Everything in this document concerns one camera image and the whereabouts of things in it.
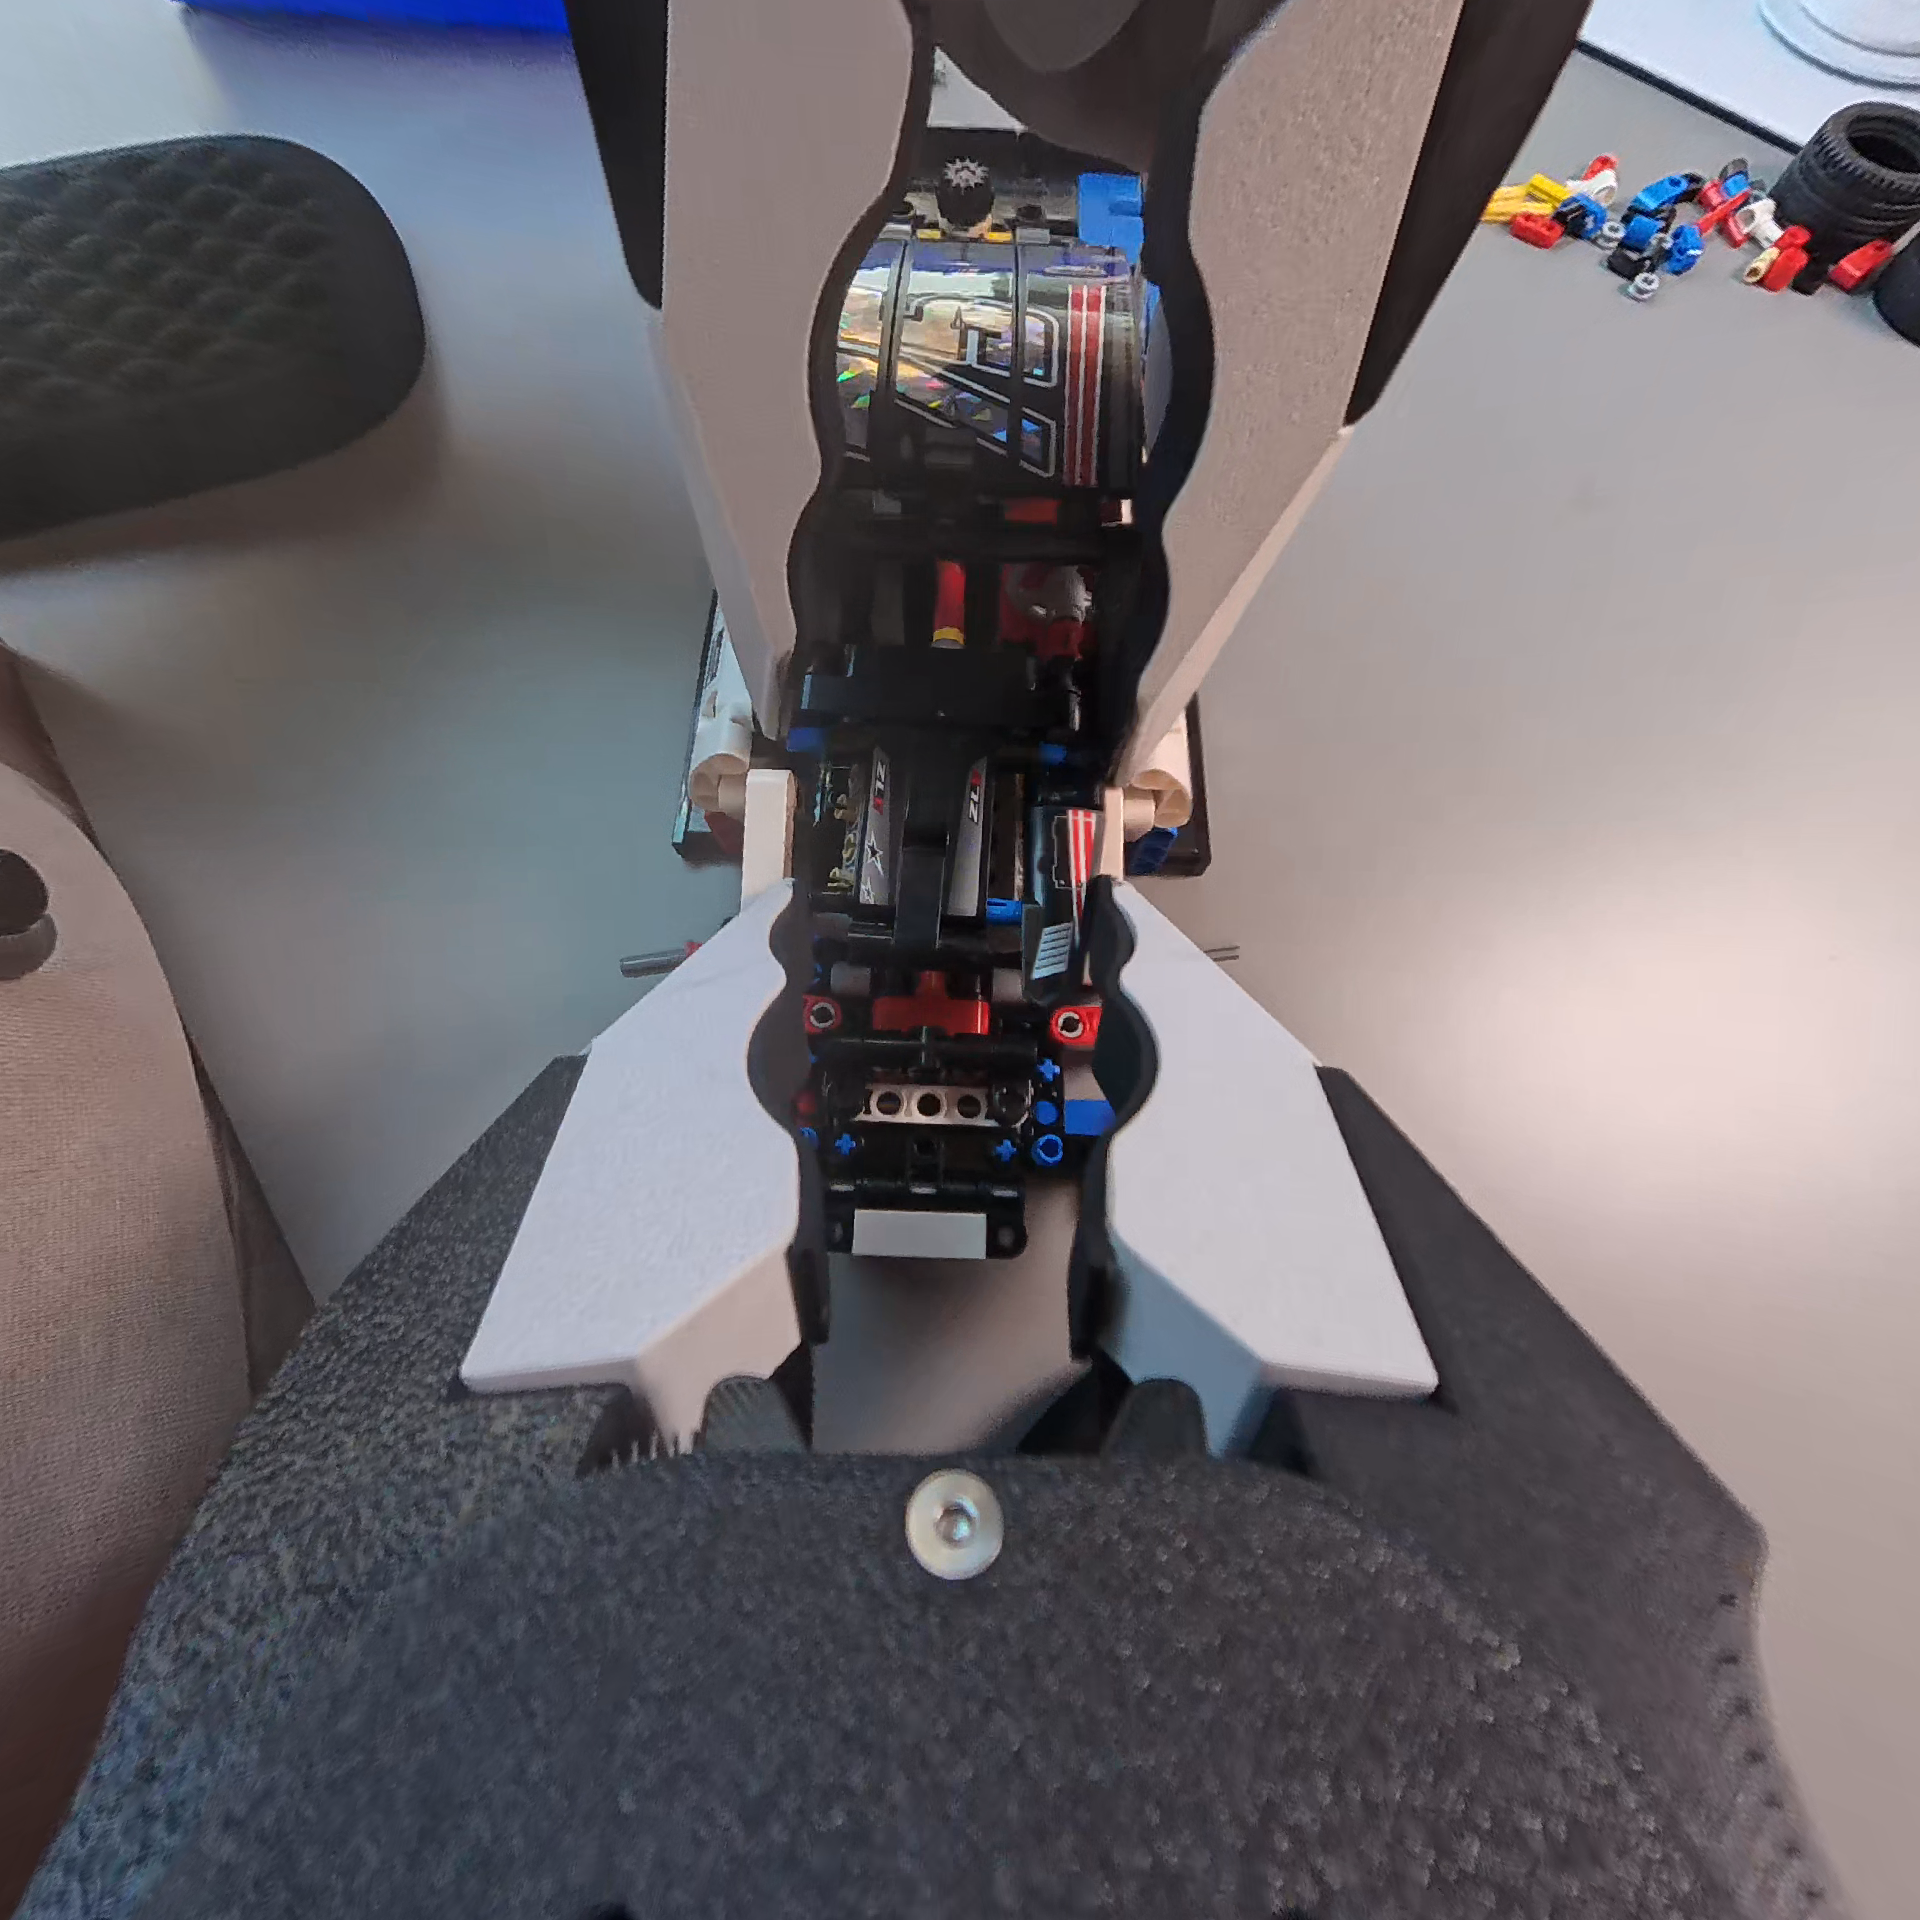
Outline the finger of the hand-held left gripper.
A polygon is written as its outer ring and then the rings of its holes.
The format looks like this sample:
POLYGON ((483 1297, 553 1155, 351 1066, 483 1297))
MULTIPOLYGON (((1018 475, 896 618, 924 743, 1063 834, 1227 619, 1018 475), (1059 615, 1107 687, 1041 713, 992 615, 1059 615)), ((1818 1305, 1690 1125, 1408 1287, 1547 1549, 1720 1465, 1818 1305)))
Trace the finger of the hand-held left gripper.
POLYGON ((788 553, 823 481, 815 323, 874 226, 916 69, 899 2, 675 2, 658 351, 688 500, 763 732, 797 642, 788 553))
POLYGON ((1140 780, 1337 462, 1459 2, 1295 2, 1199 114, 1187 238, 1213 373, 1164 523, 1168 612, 1117 780, 1140 780))

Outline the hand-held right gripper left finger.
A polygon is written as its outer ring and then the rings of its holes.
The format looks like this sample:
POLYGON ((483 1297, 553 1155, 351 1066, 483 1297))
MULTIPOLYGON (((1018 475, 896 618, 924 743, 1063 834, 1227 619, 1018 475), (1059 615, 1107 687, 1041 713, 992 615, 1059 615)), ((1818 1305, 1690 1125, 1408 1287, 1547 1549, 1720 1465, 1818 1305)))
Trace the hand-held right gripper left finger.
POLYGON ((747 900, 591 1044, 463 1363, 471 1393, 625 1385, 687 1444, 716 1382, 801 1343, 801 1155, 751 1077, 793 892, 747 900))

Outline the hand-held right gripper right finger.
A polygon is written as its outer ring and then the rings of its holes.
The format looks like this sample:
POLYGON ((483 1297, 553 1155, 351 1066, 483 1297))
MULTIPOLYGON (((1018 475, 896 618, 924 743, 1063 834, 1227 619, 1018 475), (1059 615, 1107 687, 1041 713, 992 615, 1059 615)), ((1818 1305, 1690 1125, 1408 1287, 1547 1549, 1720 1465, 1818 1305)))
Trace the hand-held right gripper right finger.
POLYGON ((1192 1388, 1217 1455, 1283 1388, 1424 1401, 1435 1364, 1311 1050, 1130 881, 1095 885, 1089 949, 1113 1107, 1081 1212, 1095 1343, 1192 1388))

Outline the toy brick race car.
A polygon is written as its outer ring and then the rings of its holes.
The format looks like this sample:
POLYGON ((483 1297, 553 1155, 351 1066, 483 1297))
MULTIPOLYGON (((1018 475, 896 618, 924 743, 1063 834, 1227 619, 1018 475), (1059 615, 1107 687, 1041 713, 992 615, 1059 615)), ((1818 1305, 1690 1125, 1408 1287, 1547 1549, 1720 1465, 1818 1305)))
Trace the toy brick race car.
POLYGON ((932 127, 843 292, 826 586, 770 726, 709 603, 675 845, 740 859, 747 773, 793 778, 788 1123, 836 1255, 1016 1258, 1032 1180, 1113 1126, 1083 917, 1162 307, 1140 214, 1138 177, 932 127))

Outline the pile of mixed brick pieces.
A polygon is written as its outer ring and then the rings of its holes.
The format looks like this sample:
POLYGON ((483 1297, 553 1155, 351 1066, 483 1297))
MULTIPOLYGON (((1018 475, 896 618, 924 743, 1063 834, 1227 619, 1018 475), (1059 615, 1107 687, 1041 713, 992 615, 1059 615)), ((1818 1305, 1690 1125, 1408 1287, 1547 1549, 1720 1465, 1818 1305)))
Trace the pile of mixed brick pieces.
POLYGON ((1634 305, 1699 273, 1713 246, 1728 246, 1737 282, 1768 294, 1810 298, 1824 285, 1857 294, 1915 233, 1915 207, 1843 207, 1789 220, 1769 181, 1743 157, 1714 174, 1658 177, 1623 199, 1611 153, 1599 153, 1575 178, 1533 174, 1505 183, 1480 220, 1529 249, 1595 249, 1620 298, 1634 305))

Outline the white round base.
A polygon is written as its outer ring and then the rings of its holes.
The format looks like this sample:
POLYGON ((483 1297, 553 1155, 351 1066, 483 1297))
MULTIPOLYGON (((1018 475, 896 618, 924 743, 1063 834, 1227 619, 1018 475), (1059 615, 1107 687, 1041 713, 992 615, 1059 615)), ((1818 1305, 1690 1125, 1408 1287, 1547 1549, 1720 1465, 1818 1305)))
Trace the white round base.
POLYGON ((1831 73, 1919 84, 1919 2, 1761 2, 1775 37, 1831 73))

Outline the beige cushioned chair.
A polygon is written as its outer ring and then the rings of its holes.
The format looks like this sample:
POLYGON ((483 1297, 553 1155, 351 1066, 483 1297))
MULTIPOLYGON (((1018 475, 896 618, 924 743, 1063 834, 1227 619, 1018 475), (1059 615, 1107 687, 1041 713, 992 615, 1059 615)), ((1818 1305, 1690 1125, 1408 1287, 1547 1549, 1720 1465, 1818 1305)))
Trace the beige cushioned chair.
POLYGON ((313 1310, 123 883, 2 654, 2 1875, 313 1310))

